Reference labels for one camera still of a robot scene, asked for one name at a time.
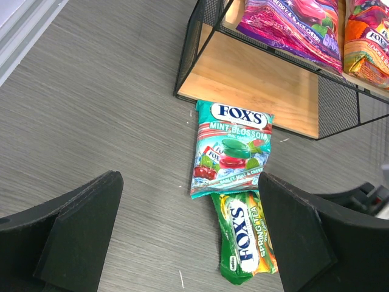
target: plastic packaging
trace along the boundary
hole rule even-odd
[[[337,75],[342,73],[337,0],[246,0],[236,29]]]
[[[199,100],[190,194],[255,190],[270,155],[273,116]]]
[[[258,191],[212,194],[222,233],[221,274],[239,285],[278,271]]]
[[[344,71],[389,88],[389,1],[348,0]]]

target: black metal rack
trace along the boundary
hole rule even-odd
[[[359,94],[376,99],[386,105],[389,99],[375,95],[375,93],[358,87],[341,77],[332,75],[311,64],[276,50],[243,34],[228,29],[222,25],[228,9],[235,0],[198,0],[188,22],[182,48],[179,70],[177,73],[174,95],[180,99],[195,102],[194,99],[180,96],[179,89],[184,84],[189,73],[194,68],[199,57],[207,47],[215,32],[221,32],[238,41],[253,46],[259,50],[276,56],[286,62],[318,75],[318,139],[330,137],[335,134],[356,128],[368,123],[389,117],[389,113],[362,122],[360,117]],[[212,26],[212,31],[205,43],[199,48],[202,24]]]

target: green candy bag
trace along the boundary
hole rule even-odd
[[[220,270],[240,285],[256,273],[278,271],[258,191],[211,194],[222,233]]]

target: green leaf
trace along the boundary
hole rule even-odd
[[[316,30],[322,37],[324,37],[328,31],[328,27],[321,26],[317,23],[314,24],[312,28]]]
[[[328,16],[323,20],[322,24],[323,24],[323,26],[327,26],[330,29],[334,28],[334,23],[332,22],[332,20]]]
[[[363,10],[360,8],[360,5],[355,7],[353,15],[360,14]]]
[[[219,165],[219,164],[215,164],[215,165],[213,165],[211,168],[212,168],[212,169],[215,169],[216,172],[219,172],[219,170],[220,170],[220,165]]]
[[[247,143],[247,146],[249,146],[251,154],[257,154],[257,153],[262,154],[261,147],[256,147],[252,141]]]
[[[256,160],[255,158],[252,158],[246,163],[246,170],[254,169],[254,168],[259,167],[259,166],[260,166],[260,164],[258,163],[258,160]]]
[[[209,158],[209,156],[204,155],[200,159],[200,165],[206,166],[206,167],[211,167],[213,165],[213,161],[212,161],[212,159]]]

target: floor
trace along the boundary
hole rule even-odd
[[[0,217],[109,169],[124,177],[101,292],[282,291],[278,274],[241,287],[220,275],[212,202],[188,194],[198,117],[172,90],[194,5],[70,0],[0,88]],[[363,116],[387,110],[362,103]],[[276,130],[266,171],[310,192],[380,184],[387,127],[319,142]]]

